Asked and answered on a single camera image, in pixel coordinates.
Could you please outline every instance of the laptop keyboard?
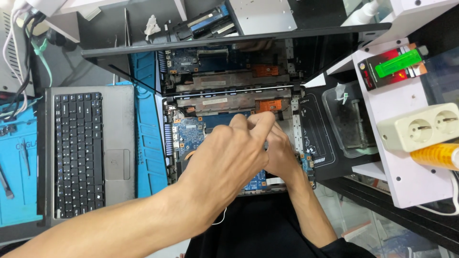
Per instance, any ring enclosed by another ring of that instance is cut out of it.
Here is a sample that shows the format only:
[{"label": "laptop keyboard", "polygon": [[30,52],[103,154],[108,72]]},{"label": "laptop keyboard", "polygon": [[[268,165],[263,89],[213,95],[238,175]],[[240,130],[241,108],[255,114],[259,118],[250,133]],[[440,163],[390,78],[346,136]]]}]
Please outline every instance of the laptop keyboard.
[{"label": "laptop keyboard", "polygon": [[55,95],[55,216],[69,219],[104,207],[102,96]]}]

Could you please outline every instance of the touchpad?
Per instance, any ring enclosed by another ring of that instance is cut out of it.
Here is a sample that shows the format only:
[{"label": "touchpad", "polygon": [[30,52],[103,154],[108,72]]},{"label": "touchpad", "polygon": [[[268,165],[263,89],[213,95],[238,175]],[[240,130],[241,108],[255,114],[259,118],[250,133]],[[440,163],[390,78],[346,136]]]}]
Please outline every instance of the touchpad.
[{"label": "touchpad", "polygon": [[108,150],[105,152],[105,180],[129,180],[129,150]]}]

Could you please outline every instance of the hand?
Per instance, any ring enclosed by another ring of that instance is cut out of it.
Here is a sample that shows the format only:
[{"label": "hand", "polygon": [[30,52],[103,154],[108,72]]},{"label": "hand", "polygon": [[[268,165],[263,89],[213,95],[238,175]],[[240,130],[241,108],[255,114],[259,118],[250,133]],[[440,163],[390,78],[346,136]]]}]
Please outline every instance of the hand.
[{"label": "hand", "polygon": [[269,163],[264,169],[280,177],[287,185],[296,181],[303,182],[303,169],[293,154],[288,136],[277,123],[274,124],[266,140]]},{"label": "hand", "polygon": [[263,146],[275,117],[271,112],[255,116],[255,122],[249,124],[245,116],[237,114],[229,126],[215,127],[176,183],[190,190],[183,194],[190,195],[199,217],[206,219],[206,228],[268,164]]}]

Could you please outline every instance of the orange tape roll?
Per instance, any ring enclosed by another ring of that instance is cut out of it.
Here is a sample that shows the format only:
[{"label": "orange tape roll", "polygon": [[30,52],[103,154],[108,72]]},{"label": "orange tape roll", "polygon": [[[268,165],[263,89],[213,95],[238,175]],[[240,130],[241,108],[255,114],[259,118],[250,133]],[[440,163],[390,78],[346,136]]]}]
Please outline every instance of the orange tape roll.
[{"label": "orange tape roll", "polygon": [[459,144],[439,143],[410,153],[418,164],[459,170]]}]

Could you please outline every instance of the electrical outlet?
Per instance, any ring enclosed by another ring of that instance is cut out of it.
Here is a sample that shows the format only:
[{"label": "electrical outlet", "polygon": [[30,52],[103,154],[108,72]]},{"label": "electrical outlet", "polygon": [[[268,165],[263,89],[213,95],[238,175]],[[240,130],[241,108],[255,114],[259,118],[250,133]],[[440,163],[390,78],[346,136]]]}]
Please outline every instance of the electrical outlet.
[{"label": "electrical outlet", "polygon": [[459,137],[459,109],[454,103],[428,106],[377,127],[386,150],[412,152]]}]

